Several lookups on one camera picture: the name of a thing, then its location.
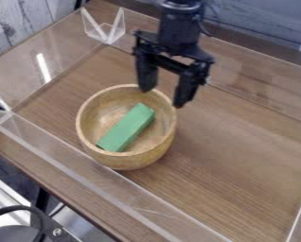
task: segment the bowl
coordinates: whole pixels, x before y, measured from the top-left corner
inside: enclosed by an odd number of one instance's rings
[[[98,148],[98,140],[138,102],[154,109],[154,122],[125,152]],[[137,85],[128,84],[110,87],[89,98],[78,113],[77,131],[83,148],[98,163],[117,170],[133,170],[164,156],[174,140],[176,123],[176,108],[168,96],[158,90],[142,93]]]

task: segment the green sponge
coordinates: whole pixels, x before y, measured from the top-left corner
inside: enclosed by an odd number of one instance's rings
[[[125,151],[138,134],[152,124],[154,117],[154,110],[138,103],[98,141],[97,146],[113,152]]]

